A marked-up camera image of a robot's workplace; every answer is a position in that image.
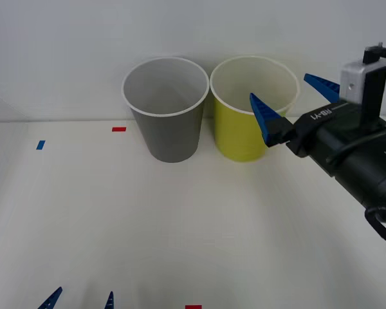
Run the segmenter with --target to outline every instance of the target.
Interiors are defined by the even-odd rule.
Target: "white table surface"
[[[278,146],[235,163],[210,121],[178,164],[134,121],[26,126],[0,188],[0,309],[59,286],[55,309],[111,290],[126,309],[386,308],[386,243],[311,159]]]

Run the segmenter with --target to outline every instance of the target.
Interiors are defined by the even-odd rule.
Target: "blue tape marker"
[[[43,149],[43,146],[44,146],[44,143],[45,143],[45,142],[46,142],[45,140],[41,140],[41,141],[39,142],[39,144],[37,145],[36,150],[41,150],[41,149]]]

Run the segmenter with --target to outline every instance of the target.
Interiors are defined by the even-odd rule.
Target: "blue plastic piece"
[[[265,144],[270,141],[269,130],[266,122],[273,119],[282,118],[278,113],[268,107],[261,99],[256,97],[254,93],[250,94],[250,105],[252,105],[253,112],[255,113],[257,123],[262,130],[262,136]]]
[[[37,144],[36,150],[42,150],[45,142],[46,142],[45,140],[41,140],[41,141]]]
[[[62,287],[58,288],[54,293],[50,295],[49,298],[44,301],[44,303],[38,309],[53,309],[62,291]]]
[[[312,74],[305,74],[304,81],[315,88],[330,103],[339,101],[340,85]]]
[[[115,309],[115,297],[113,295],[113,292],[110,292],[109,299],[107,300],[104,309]]]

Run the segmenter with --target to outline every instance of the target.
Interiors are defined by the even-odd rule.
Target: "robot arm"
[[[386,240],[386,48],[366,48],[362,60],[346,64],[340,86],[308,74],[305,81],[330,104],[294,124],[250,95],[265,144],[286,143],[295,155],[310,156],[365,207],[366,220]]]

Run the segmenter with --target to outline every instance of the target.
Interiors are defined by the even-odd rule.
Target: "paper cup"
[[[176,57],[141,63],[124,78],[124,100],[155,158],[180,162],[196,152],[208,90],[206,72]]]
[[[284,116],[300,93],[296,76],[283,64],[258,56],[228,59],[210,76],[215,96],[215,140],[229,159],[260,158],[266,146],[250,105],[250,93]]]

